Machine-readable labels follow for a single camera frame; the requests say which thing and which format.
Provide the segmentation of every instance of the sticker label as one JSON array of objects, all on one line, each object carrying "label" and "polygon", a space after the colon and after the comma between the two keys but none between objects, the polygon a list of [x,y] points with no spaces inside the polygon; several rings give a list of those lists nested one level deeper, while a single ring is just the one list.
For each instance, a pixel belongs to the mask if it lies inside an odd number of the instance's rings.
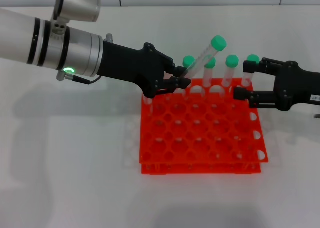
[{"label": "sticker label", "polygon": [[320,102],[320,95],[311,94],[310,100]]}]

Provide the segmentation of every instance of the green cap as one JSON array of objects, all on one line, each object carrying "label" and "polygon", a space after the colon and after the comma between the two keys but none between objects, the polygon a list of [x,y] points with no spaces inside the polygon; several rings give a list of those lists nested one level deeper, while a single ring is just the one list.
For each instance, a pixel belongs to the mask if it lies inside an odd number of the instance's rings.
[{"label": "green cap", "polygon": [[249,61],[255,61],[257,64],[260,63],[260,58],[257,54],[250,54],[248,57],[247,57],[247,60]]},{"label": "green cap", "polygon": [[227,42],[224,39],[224,37],[220,35],[215,35],[214,38],[211,40],[211,45],[218,51],[222,51],[227,46]]},{"label": "green cap", "polygon": [[196,59],[192,55],[187,55],[183,58],[183,66],[185,68],[189,67]]},{"label": "green cap", "polygon": [[212,69],[215,65],[216,65],[216,58],[213,57],[213,59],[211,59],[211,60],[205,65],[205,67],[206,67],[207,69]]},{"label": "green cap", "polygon": [[226,58],[225,64],[230,68],[235,68],[239,64],[239,58],[235,54],[230,54]]}]

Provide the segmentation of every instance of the test tube rack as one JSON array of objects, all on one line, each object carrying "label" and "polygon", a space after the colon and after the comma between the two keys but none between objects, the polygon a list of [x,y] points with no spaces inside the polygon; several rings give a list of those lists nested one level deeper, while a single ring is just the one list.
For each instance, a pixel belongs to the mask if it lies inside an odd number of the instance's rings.
[{"label": "test tube rack", "polygon": [[258,110],[233,99],[241,78],[229,87],[221,78],[202,83],[192,79],[184,93],[158,95],[152,104],[142,99],[142,174],[261,173],[268,155]]}]

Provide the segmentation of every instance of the test tube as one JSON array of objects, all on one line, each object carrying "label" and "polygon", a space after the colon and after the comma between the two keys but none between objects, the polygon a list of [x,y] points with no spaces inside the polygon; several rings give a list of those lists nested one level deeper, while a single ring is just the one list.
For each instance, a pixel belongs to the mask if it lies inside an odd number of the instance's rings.
[{"label": "test tube", "polygon": [[182,65],[185,68],[188,68],[196,59],[192,55],[187,55],[183,58]]},{"label": "test tube", "polygon": [[216,35],[211,40],[209,46],[200,54],[200,56],[185,70],[181,77],[186,77],[191,79],[200,69],[202,69],[205,64],[211,61],[214,56],[222,51],[227,46],[226,40],[220,36]]},{"label": "test tube", "polygon": [[222,80],[222,86],[229,87],[232,82],[232,77],[235,73],[235,67],[239,64],[239,58],[235,54],[230,54],[225,60],[226,71]]},{"label": "test tube", "polygon": [[213,57],[213,59],[211,59],[210,62],[208,62],[204,66],[204,74],[203,74],[203,80],[202,80],[202,85],[204,87],[211,86],[212,73],[213,73],[215,65],[216,65],[216,58]]},{"label": "test tube", "polygon": [[[248,57],[247,57],[247,60],[249,61],[255,61],[257,64],[260,63],[260,58],[258,55],[256,54],[250,54]],[[252,77],[254,76],[253,73],[247,73],[245,72],[243,74],[243,78],[241,80],[241,85],[244,86],[244,87],[247,87],[250,85],[251,83],[251,80],[252,80]]]}]

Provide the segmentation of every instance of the white table surface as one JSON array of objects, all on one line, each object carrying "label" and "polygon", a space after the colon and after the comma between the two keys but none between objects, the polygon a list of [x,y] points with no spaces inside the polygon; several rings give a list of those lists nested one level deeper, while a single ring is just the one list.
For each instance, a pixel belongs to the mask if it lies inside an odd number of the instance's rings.
[{"label": "white table surface", "polygon": [[[11,9],[43,19],[53,10]],[[98,22],[70,25],[131,48],[151,42],[180,65],[221,34],[216,76],[230,53],[320,72],[320,6],[102,8]],[[253,84],[273,81],[255,74]],[[262,174],[148,176],[136,85],[58,82],[54,70],[0,59],[0,100],[1,228],[319,226],[320,106],[259,111],[270,159]]]}]

